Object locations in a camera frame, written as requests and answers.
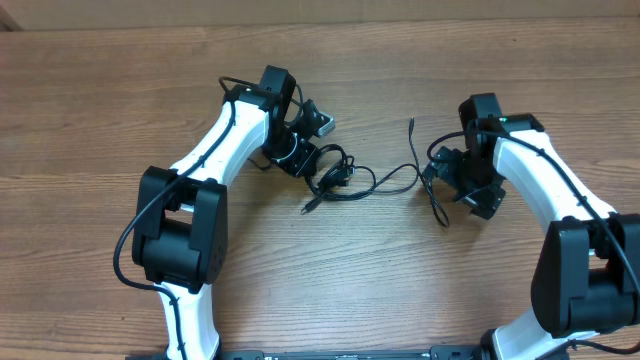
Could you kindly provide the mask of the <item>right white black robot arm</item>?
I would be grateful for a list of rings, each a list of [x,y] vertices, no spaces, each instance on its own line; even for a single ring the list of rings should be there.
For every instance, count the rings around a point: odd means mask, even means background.
[[[472,214],[493,217],[504,182],[520,193],[545,233],[530,288],[530,308],[486,331],[477,345],[433,346],[431,359],[566,359],[590,347],[634,355],[638,346],[595,342],[639,322],[639,217],[623,215],[594,195],[554,150],[530,113],[505,115],[493,93],[470,96],[458,108],[464,150],[435,140],[421,173],[432,194],[436,178]]]

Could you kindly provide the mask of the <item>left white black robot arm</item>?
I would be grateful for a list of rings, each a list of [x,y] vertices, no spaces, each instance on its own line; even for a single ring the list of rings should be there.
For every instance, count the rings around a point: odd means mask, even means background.
[[[228,247],[228,188],[256,150],[292,177],[312,176],[318,148],[311,137],[335,128],[333,116],[312,100],[285,69],[267,66],[258,83],[219,80],[224,96],[218,120],[196,147],[170,168],[142,175],[136,214],[114,249],[113,268],[125,285],[159,294],[168,345],[161,359],[216,359],[212,285]]]

